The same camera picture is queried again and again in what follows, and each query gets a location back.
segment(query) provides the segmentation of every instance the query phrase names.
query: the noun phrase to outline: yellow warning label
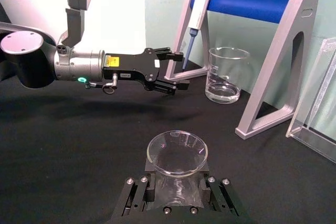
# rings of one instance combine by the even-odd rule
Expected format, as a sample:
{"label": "yellow warning label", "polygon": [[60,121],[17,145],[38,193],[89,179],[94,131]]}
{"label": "yellow warning label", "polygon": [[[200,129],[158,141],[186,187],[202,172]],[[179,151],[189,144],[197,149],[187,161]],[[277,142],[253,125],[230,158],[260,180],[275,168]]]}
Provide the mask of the yellow warning label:
{"label": "yellow warning label", "polygon": [[118,67],[119,57],[107,56],[106,66],[107,67]]}

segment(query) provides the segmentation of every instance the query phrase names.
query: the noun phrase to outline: black bracket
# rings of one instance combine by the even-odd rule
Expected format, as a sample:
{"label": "black bracket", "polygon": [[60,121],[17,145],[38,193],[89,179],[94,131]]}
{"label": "black bracket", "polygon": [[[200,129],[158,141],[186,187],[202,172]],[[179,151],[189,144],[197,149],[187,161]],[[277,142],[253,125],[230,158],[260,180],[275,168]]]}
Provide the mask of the black bracket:
{"label": "black bracket", "polygon": [[122,223],[241,223],[255,224],[243,208],[231,182],[209,175],[208,165],[198,172],[201,177],[199,192],[204,208],[193,206],[146,210],[155,201],[155,169],[148,159],[146,175],[139,179],[128,178],[111,219],[106,224]]}

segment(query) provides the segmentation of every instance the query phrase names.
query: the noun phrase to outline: white wall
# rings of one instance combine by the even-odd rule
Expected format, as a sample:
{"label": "white wall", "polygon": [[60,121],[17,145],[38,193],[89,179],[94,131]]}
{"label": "white wall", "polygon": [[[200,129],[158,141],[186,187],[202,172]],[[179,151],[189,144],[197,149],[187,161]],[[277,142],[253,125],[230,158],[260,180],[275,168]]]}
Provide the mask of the white wall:
{"label": "white wall", "polygon": [[[67,29],[67,0],[0,0],[14,24],[40,28],[55,41]],[[91,0],[80,48],[137,53],[146,47],[144,0]]]}

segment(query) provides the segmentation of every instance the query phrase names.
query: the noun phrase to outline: glass beaker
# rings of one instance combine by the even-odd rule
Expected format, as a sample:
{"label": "glass beaker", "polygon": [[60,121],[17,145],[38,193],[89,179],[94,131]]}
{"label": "glass beaker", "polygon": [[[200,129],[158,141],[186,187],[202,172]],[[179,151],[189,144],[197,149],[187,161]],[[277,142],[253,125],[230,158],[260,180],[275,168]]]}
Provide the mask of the glass beaker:
{"label": "glass beaker", "polygon": [[209,50],[209,69],[205,95],[213,102],[230,104],[240,97],[241,73],[250,54],[246,51],[218,47]]}
{"label": "glass beaker", "polygon": [[147,158],[156,170],[155,200],[149,207],[203,207],[198,171],[205,165],[207,155],[203,140],[189,132],[168,131],[153,138],[147,147]]}

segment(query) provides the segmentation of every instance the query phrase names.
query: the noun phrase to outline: clear acrylic panel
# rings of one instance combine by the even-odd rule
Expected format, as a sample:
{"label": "clear acrylic panel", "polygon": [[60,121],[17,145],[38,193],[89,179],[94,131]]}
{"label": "clear acrylic panel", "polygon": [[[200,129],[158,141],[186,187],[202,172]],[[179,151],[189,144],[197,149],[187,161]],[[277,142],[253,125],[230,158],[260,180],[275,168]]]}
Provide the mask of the clear acrylic panel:
{"label": "clear acrylic panel", "polygon": [[286,137],[336,163],[336,38],[325,39]]}

